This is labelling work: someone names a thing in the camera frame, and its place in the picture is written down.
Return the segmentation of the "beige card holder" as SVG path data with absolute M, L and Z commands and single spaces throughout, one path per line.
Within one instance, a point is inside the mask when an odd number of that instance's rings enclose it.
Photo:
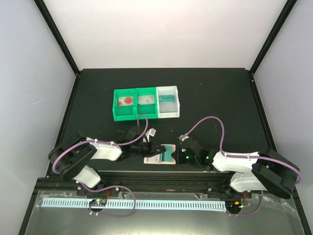
M 172 157 L 172 153 L 176 151 L 176 146 L 174 144 L 162 144 L 162 146 L 166 149 L 166 151 L 159 155 L 145 157 L 144 164 L 175 165 L 176 160 Z

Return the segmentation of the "white bin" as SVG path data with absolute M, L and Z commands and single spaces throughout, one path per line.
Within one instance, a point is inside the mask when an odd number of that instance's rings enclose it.
M 158 118 L 179 118 L 180 102 L 177 86 L 156 87 Z

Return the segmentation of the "green bin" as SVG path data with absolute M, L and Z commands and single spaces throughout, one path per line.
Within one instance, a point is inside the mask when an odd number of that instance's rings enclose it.
M 113 92 L 112 114 L 114 121 L 135 120 L 135 89 L 116 89 Z
M 156 87 L 135 88 L 136 114 L 144 114 L 148 119 L 157 119 Z

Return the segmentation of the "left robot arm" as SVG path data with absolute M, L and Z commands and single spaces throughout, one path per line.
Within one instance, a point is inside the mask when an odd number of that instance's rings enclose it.
M 93 195 L 105 190 L 105 183 L 95 168 L 88 166 L 91 160 L 122 161 L 130 156 L 152 158 L 166 152 L 166 147 L 155 139 L 156 130 L 133 126 L 116 141 L 104 142 L 76 133 L 59 144 L 48 154 L 54 173 L 64 180 L 75 180 L 88 187 Z

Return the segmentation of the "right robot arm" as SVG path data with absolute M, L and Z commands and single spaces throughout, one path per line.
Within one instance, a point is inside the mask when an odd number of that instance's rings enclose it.
M 262 190 L 289 199 L 294 186 L 301 179 L 299 168 L 270 148 L 245 154 L 230 153 L 205 149 L 194 139 L 185 139 L 172 157 L 177 164 L 226 173 L 224 180 L 208 184 L 209 191 L 223 194 L 226 198 Z

